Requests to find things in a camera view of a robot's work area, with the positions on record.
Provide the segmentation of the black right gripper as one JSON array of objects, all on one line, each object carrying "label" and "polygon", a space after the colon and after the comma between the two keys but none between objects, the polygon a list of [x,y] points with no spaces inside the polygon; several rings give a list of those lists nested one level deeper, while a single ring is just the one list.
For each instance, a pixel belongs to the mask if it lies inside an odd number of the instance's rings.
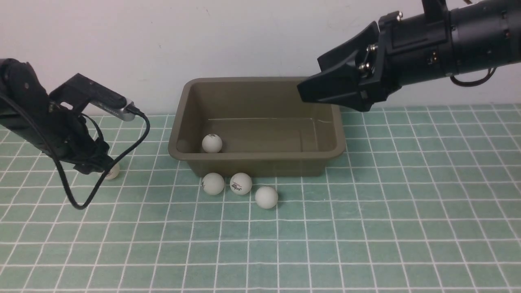
[{"label": "black right gripper", "polygon": [[456,73],[449,11],[384,15],[318,59],[297,85],[301,100],[367,112],[406,85]]}]

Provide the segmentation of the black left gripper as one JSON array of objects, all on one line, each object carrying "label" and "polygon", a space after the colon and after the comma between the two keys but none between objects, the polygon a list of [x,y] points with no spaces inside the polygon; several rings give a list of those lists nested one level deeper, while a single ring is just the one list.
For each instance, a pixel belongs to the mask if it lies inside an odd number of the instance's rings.
[{"label": "black left gripper", "polygon": [[85,175],[110,169],[114,159],[109,157],[109,145],[92,118],[64,114],[58,126],[59,139],[54,150],[60,161],[73,164],[74,169]]}]

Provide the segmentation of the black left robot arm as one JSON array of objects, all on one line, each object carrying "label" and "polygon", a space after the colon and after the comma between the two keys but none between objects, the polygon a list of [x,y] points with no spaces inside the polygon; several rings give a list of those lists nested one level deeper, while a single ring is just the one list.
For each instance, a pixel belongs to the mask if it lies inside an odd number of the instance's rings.
[{"label": "black left robot arm", "polygon": [[113,162],[108,144],[90,136],[86,117],[52,100],[31,65],[13,58],[1,60],[1,125],[82,174]]}]

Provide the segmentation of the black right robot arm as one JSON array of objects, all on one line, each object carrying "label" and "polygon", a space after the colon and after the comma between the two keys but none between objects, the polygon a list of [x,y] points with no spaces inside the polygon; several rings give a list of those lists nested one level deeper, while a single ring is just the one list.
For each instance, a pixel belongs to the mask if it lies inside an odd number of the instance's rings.
[{"label": "black right robot arm", "polygon": [[520,62],[519,0],[483,0],[449,10],[424,0],[423,14],[400,11],[370,23],[318,58],[320,72],[297,85],[305,103],[369,111],[406,85],[448,77],[461,87],[487,82]]}]

